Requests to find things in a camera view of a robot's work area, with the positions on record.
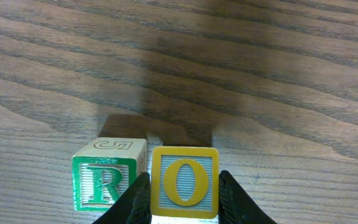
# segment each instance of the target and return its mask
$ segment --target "yellow border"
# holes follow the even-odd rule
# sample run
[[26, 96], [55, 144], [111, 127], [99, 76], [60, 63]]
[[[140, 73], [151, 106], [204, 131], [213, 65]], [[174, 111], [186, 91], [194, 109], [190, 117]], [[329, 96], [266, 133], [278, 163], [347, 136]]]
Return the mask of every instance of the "yellow border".
[[[161, 155], [212, 157], [212, 210], [185, 210], [160, 208]], [[153, 215], [187, 218], [215, 218], [218, 214], [219, 193], [219, 152], [212, 147], [160, 146], [153, 150], [151, 212]]]

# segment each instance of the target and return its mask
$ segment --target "wooden table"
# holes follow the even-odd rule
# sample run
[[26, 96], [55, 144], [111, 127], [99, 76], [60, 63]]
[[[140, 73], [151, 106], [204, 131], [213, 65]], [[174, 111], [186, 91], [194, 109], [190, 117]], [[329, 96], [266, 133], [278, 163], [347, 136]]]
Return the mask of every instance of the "wooden table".
[[358, 0], [0, 0], [0, 223], [97, 219], [97, 136], [216, 147], [278, 223], [358, 224]]

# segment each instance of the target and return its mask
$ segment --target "block top face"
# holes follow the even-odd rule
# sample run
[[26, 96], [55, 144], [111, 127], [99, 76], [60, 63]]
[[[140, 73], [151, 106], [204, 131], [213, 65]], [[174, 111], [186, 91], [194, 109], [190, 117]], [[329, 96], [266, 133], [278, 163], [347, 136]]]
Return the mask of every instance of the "block top face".
[[120, 157], [136, 159], [140, 152], [147, 147], [145, 139], [132, 138], [97, 138], [73, 157]]

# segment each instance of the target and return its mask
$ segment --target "yellow letter o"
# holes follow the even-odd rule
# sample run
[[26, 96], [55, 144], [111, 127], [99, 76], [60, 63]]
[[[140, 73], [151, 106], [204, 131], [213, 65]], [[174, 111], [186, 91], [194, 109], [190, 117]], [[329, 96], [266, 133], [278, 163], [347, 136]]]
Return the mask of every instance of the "yellow letter o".
[[[193, 195], [189, 200], [182, 200], [177, 190], [177, 175], [182, 165], [188, 164], [191, 166], [195, 176], [195, 187]], [[193, 159], [179, 159], [167, 168], [164, 175], [163, 186], [168, 198], [182, 206], [192, 206], [200, 202], [208, 191], [208, 174], [204, 167]]]

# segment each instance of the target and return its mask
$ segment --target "toy block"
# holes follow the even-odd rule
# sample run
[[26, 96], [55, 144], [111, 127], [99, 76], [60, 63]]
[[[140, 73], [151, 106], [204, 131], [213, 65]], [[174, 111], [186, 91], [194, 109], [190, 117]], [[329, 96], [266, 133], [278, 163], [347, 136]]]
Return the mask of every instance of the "toy block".
[[214, 218], [218, 214], [219, 154], [210, 147], [156, 147], [153, 215]]
[[107, 211], [146, 171], [147, 141], [97, 138], [72, 161], [74, 209]]

